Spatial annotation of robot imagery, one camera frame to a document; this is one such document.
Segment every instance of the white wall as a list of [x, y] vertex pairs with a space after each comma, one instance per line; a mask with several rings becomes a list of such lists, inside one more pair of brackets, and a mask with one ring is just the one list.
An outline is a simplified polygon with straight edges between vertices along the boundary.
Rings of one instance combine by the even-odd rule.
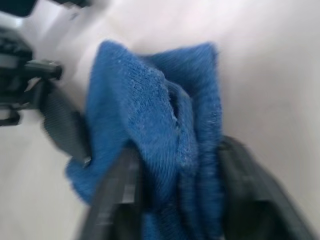
[[[137, 53], [216, 43], [225, 133], [249, 146], [320, 229], [319, 8], [317, 0], [99, 0], [78, 10], [40, 0], [20, 30], [38, 58], [65, 65], [61, 85], [80, 109], [103, 39]], [[4, 211], [0, 226], [21, 229], [24, 238], [12, 239], [71, 239], [85, 207], [63, 176], [67, 156], [32, 113], [17, 128], [0, 128], [3, 136], [1, 206], [14, 214], [8, 221]]]

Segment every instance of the black mechanism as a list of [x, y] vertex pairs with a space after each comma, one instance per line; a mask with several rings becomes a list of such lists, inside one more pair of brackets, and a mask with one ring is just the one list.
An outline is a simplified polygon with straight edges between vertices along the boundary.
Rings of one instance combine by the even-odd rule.
[[0, 43], [0, 110], [9, 111], [0, 126], [19, 124], [20, 110], [39, 110], [56, 146], [86, 166], [91, 151], [84, 118], [55, 83], [62, 66], [32, 59], [31, 48], [15, 31], [0, 29]]
[[34, 9], [37, 0], [2, 0], [0, 11], [18, 17], [27, 17]]
[[141, 240], [142, 159], [128, 143], [101, 180], [79, 240]]
[[279, 183], [237, 140], [217, 151], [226, 191], [226, 240], [316, 240]]

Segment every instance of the white surface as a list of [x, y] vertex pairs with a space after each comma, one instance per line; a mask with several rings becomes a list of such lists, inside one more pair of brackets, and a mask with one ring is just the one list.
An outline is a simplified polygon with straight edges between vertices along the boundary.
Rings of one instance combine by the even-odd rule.
[[[65, 65], [62, 85], [81, 109], [103, 39], [138, 53], [215, 42], [225, 133], [252, 149], [320, 229], [319, 8], [317, 0], [100, 0], [78, 11], [41, 0], [21, 32], [38, 58]], [[68, 158], [39, 121], [29, 113], [0, 128], [0, 239], [70, 240], [85, 211], [63, 176]]]

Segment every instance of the terry cloth fabric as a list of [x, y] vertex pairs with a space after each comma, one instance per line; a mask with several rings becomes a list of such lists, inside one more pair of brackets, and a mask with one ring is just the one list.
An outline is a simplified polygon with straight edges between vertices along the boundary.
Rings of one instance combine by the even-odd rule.
[[103, 42], [92, 68], [86, 121], [92, 161], [66, 168], [88, 204], [123, 146], [143, 158], [144, 240], [218, 239], [223, 190], [215, 150], [222, 108], [210, 43], [148, 56]]

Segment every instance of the blue towel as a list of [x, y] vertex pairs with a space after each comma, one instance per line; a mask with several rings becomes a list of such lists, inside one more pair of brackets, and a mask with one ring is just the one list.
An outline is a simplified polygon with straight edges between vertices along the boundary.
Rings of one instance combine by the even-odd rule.
[[214, 240], [222, 234], [216, 59], [209, 43], [137, 56], [105, 41], [97, 52], [85, 113], [92, 162], [82, 168], [73, 159], [66, 174], [90, 204], [113, 160], [134, 141], [149, 199], [144, 240]]

